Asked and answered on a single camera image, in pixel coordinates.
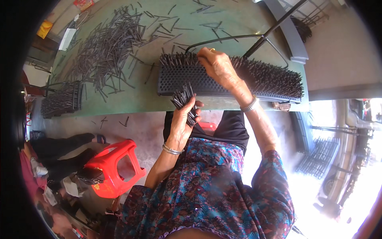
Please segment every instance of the blue floral blouse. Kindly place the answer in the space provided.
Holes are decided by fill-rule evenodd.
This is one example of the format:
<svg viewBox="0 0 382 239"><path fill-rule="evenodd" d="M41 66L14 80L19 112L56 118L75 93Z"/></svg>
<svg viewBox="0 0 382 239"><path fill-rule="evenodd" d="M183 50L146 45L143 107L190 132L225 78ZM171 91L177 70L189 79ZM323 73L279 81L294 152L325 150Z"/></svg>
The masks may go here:
<svg viewBox="0 0 382 239"><path fill-rule="evenodd" d="M165 238L198 228L221 238L285 238L295 222L280 156L264 154L243 185L243 152L232 144L191 138L172 173L155 190L133 186L115 237Z"/></svg>

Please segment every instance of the perforated plastic panel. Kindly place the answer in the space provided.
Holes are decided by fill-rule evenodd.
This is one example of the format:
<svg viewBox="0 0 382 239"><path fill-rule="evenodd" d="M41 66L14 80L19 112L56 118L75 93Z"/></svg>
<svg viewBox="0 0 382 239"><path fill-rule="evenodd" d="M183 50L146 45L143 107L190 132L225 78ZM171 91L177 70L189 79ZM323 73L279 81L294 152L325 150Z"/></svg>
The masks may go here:
<svg viewBox="0 0 382 239"><path fill-rule="evenodd" d="M160 64L158 79L158 95L172 96L174 91L181 89L185 82L190 82L194 93L201 96L227 96L233 97L230 92L216 83L214 79L207 75L202 66L167 66ZM260 100L300 103L300 98L269 94L265 92L255 92L249 89Z"/></svg>

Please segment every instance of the bracelet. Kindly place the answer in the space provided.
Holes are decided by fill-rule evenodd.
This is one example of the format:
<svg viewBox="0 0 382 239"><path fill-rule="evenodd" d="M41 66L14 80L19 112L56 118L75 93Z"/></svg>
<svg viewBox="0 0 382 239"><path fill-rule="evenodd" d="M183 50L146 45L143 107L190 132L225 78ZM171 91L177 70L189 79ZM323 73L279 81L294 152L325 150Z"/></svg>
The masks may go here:
<svg viewBox="0 0 382 239"><path fill-rule="evenodd" d="M162 145L162 148L164 151L170 153L170 154L174 154L174 155L178 155L178 154L181 154L183 153L185 150L182 150L182 151L176 151L176 150L173 150L171 148L169 148L167 145L166 145L166 142Z"/></svg>
<svg viewBox="0 0 382 239"><path fill-rule="evenodd" d="M253 95L252 102L246 107L240 107L240 109L241 109L241 111L243 111L245 113L245 112L253 110L256 107L256 104L258 104L258 103L259 103L259 98L257 98L256 96Z"/></svg>

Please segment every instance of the wristwatch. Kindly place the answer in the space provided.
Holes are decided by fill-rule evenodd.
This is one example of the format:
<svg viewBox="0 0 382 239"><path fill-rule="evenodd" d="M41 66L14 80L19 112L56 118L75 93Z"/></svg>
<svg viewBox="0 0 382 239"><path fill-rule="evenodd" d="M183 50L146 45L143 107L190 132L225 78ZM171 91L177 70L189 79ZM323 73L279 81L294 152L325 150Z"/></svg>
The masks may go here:
<svg viewBox="0 0 382 239"><path fill-rule="evenodd" d="M253 100L248 106L243 108L240 107L241 111L243 111L244 113L253 110L256 107L256 105L259 103L259 98L257 98L255 95L252 95L252 96L253 96Z"/></svg>

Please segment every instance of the wheel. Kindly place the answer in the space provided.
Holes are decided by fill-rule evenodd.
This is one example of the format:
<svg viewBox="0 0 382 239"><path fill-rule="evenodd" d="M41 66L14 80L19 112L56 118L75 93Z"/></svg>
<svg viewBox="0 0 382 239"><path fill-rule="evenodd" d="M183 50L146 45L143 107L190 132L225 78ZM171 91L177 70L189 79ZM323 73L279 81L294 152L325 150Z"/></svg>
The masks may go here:
<svg viewBox="0 0 382 239"><path fill-rule="evenodd" d="M324 183L322 184L322 190L326 196L329 195L330 191L333 188L334 179L335 179L335 174L325 179Z"/></svg>

